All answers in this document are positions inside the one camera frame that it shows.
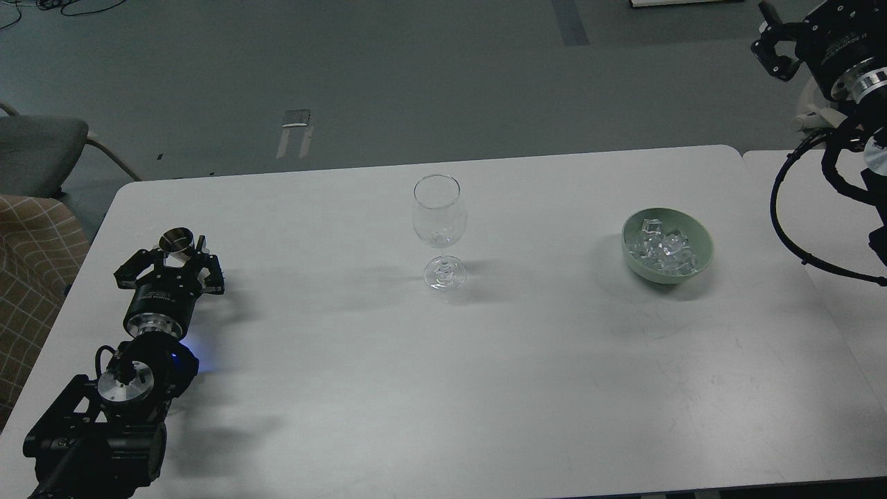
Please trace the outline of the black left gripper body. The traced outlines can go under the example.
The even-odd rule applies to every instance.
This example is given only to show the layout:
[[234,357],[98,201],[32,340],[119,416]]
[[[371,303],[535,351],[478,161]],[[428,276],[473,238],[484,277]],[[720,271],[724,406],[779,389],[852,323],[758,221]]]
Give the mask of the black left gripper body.
[[159,332],[183,340],[197,300],[205,294],[224,294],[225,278],[222,285],[188,285],[186,262],[180,268],[166,265],[161,281],[133,291],[123,318],[123,329],[131,338]]

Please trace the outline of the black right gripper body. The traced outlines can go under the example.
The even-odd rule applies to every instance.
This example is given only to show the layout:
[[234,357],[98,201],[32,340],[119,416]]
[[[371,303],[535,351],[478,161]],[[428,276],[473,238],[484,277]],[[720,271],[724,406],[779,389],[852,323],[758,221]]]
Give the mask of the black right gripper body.
[[859,102],[885,77],[884,1],[824,1],[802,20],[795,55],[824,98]]

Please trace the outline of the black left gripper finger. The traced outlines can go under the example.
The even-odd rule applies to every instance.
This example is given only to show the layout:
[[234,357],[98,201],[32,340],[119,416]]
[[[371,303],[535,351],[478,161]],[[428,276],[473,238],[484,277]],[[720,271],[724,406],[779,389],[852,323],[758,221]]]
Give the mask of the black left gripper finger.
[[120,290],[138,290],[156,284],[164,277],[167,253],[159,247],[137,250],[114,272],[114,280]]
[[224,274],[218,256],[206,249],[205,236],[198,236],[196,244],[190,247],[187,259],[188,285],[222,285]]

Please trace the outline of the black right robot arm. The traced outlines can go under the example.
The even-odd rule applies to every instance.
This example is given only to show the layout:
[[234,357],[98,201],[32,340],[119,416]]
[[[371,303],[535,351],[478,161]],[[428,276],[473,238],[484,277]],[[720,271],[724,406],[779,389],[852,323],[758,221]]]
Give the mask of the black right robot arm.
[[839,195],[875,208],[885,218],[885,3],[824,1],[799,22],[780,19],[761,1],[764,22],[750,46],[770,76],[789,81],[808,66],[823,97],[851,105],[851,113],[830,128],[811,132],[787,155],[773,183],[769,213],[780,242],[804,265],[852,280],[885,285],[883,276],[859,274],[817,258],[791,240],[778,218],[780,186],[806,152],[824,145],[823,177]]

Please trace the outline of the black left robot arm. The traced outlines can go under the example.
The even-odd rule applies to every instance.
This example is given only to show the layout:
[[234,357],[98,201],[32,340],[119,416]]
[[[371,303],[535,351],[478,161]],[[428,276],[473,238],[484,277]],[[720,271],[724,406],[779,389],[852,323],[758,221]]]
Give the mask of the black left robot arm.
[[184,344],[197,300],[225,293],[218,256],[184,227],[137,250],[114,280],[133,291],[130,340],[99,347],[95,376],[74,376],[26,434],[33,498],[130,498],[159,477],[169,408],[200,366]]

